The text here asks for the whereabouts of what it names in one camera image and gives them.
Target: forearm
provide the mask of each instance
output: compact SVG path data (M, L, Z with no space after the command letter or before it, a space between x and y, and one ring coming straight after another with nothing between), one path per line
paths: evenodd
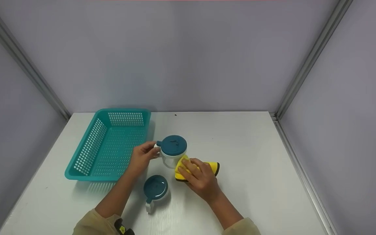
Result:
M224 230L236 222L243 220L243 216L222 192L209 205Z
M136 174L131 171L125 171L110 192L95 207L98 214L104 218L114 214L121 216L136 181Z

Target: mug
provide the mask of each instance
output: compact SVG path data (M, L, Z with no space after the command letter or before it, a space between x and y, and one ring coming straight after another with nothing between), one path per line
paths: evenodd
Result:
M143 186L143 192L145 193L146 199L146 211L148 214L152 214L155 202L161 201L168 197L169 187L166 179L161 175L154 175L149 177L145 185Z
M179 159L187 152L187 141L179 135L169 135L162 141L157 141L155 147L161 148L160 157L163 164L175 169Z

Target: metal frame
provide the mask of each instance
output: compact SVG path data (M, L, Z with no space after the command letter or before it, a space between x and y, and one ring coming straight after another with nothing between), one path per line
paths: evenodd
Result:
M343 16L348 10L352 1L353 0L339 0L337 2L336 6L333 9L333 12L331 13L326 24L324 25L310 53L307 55L307 58L304 60L303 65L298 70L297 74L294 77L294 80L291 82L286 93L284 94L282 101L279 104L276 112L270 113L271 118L278 131L278 134L281 137L282 142L284 143L285 149L287 150L288 155L290 156L292 164L294 165L295 171L297 171L297 174L300 177L301 182L303 183L308 193L308 196L313 202L315 210L317 211L319 218L321 222L323 223L325 227L325 231L327 232L328 235L336 235L337 234L336 229L333 226L333 223L330 220L330 217L328 213L326 212L326 209L323 206L316 190L314 189L314 186L311 183L307 173L305 172L304 168L301 166L300 161L295 155L294 150L292 149L291 144L288 141L288 138L285 135L285 132L282 129L282 126L279 123L279 121L282 119L288 107L290 106L292 100L297 95L298 90L301 88L302 84L304 83L304 80L306 79L313 65L316 63L319 55L321 54L322 50L326 46L327 42L329 41L335 29L339 25L340 21L342 20Z
M306 171L301 166L300 161L295 155L294 150L292 149L291 144L288 141L288 138L285 135L284 130L282 129L282 126L277 120L274 120L274 124L275 124L276 130L278 131L278 134L281 137L282 142L284 143L285 149L287 150L287 153L290 156L290 159L291 159L292 164L294 165L295 171L297 171L297 174L300 177L301 182L303 183L304 187L306 188L306 191L311 201L313 202L313 205L320 217L320 220L325 227L325 231L327 232L328 235L336 235L337 234L336 229L334 228L333 223L330 220L330 217L327 214L325 207L323 206L316 190L314 189L313 184L309 180L309 177Z
M304 60L303 65L301 66L300 70L298 70L297 74L294 77L294 80L291 82L282 98L281 103L276 109L275 115L278 120L280 120L284 116L292 100L294 99L295 95L297 95L298 90L306 79L308 73L310 73L310 70L316 63L316 60L318 59L320 53L326 46L327 42L330 39L330 36L335 31L336 27L345 15L352 1L353 0L339 0L337 2L332 14L327 20L327 23L324 25L310 53L307 55L307 58Z
M20 68L24 71L27 77L33 82L37 89L42 93L50 105L68 121L71 117L69 111L61 102L59 97L55 94L49 84L46 82L42 74L31 62L30 58L21 48L20 44L14 38L8 27L0 18L0 43L9 52L12 58L17 62Z

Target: yellow sponge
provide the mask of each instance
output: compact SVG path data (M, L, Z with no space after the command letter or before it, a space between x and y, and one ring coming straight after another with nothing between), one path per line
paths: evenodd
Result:
M181 182L188 182L188 180L185 179L185 177L183 177L180 173L179 173L179 170L178 170L178 167L183 167L185 170L188 171L188 173L191 174L191 171L189 171L186 166L184 164L182 164L182 159L187 159L189 161L189 158L187 155L184 155L182 156L181 159L179 159L178 161L178 164L176 164L176 168L175 168L175 180L176 181L181 181ZM211 169L213 170L213 173L215 176L217 176L218 174L218 170L220 169L220 164L218 162L207 162L208 164L210 164L211 166Z

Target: person's left hand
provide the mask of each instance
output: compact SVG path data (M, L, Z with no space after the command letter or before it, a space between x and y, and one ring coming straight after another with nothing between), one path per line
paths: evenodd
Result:
M134 147L126 171L139 177L148 168L149 161L155 159L155 155L161 150L158 147L154 148L155 144L155 141L147 141L144 144Z

